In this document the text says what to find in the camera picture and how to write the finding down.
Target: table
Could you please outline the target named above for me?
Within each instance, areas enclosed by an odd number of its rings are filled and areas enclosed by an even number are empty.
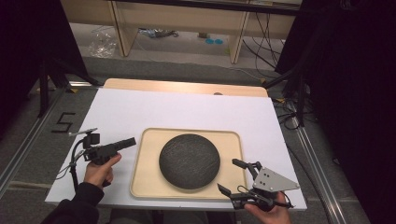
[[[103,89],[98,90],[80,129],[98,128],[96,133],[101,134],[103,145],[132,136],[139,144],[142,132],[152,127],[233,131],[241,138],[245,161],[260,160],[263,166],[298,182],[274,107],[266,96],[266,90],[259,87],[112,78]],[[138,146],[135,146],[120,152],[122,160],[113,167],[115,179],[110,187],[105,188],[105,197],[100,205],[143,209],[233,210],[230,200],[226,198],[136,198],[130,193],[129,186],[137,149]],[[70,153],[62,169],[68,165]],[[78,161],[78,180],[83,179],[85,166],[85,161]],[[252,183],[251,175],[247,173],[247,185],[252,186]],[[306,209],[300,189],[287,193],[296,205],[294,210]],[[56,204],[73,196],[72,178],[67,175],[55,180],[46,202]]]

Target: plastic bag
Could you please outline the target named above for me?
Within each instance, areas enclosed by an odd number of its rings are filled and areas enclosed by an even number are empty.
[[[116,40],[108,33],[98,32],[95,40],[89,46],[91,56],[98,58],[111,58],[116,49]]]

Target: wooden tray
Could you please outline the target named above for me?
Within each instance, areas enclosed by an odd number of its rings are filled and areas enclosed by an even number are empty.
[[[184,134],[199,134],[211,141],[220,155],[219,173],[215,179],[200,189],[180,189],[170,184],[161,173],[159,158],[163,146],[172,138]],[[237,192],[239,185],[247,186],[245,171],[232,163],[242,160],[239,135],[234,132],[146,129],[141,138],[130,190],[142,198],[228,199],[219,192],[218,183]]]

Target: white paper sheet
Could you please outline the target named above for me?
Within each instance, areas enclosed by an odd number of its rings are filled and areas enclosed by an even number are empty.
[[[103,205],[147,209],[233,208],[229,200],[142,200],[134,197],[129,186],[140,138],[147,128],[236,132],[241,138],[246,162],[259,161],[263,166],[298,182],[270,98],[101,89],[80,130],[91,128],[98,128],[95,133],[101,134],[102,145],[131,137],[137,143],[120,152],[122,160],[113,167],[115,178],[111,186],[105,188],[105,198],[100,202]],[[84,135],[79,135],[75,143],[83,137]],[[68,165],[70,153],[71,150],[63,167]],[[86,164],[83,160],[78,161],[79,181],[83,180]],[[247,185],[252,184],[251,175],[247,172]],[[294,209],[306,209],[300,189],[286,193],[295,205]],[[46,202],[58,203],[64,198],[72,199],[73,196],[73,181],[67,174],[53,183]]]

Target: black curtain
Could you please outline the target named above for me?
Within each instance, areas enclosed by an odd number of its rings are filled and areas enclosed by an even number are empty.
[[[353,2],[356,10],[344,12],[305,77],[319,123],[368,218],[394,223],[396,3],[360,2]],[[307,31],[296,22],[278,71],[293,66],[309,39],[301,39]]]
[[[1,1],[0,22],[1,134],[37,81],[43,60],[58,87],[68,83],[64,73],[88,75],[59,0]]]

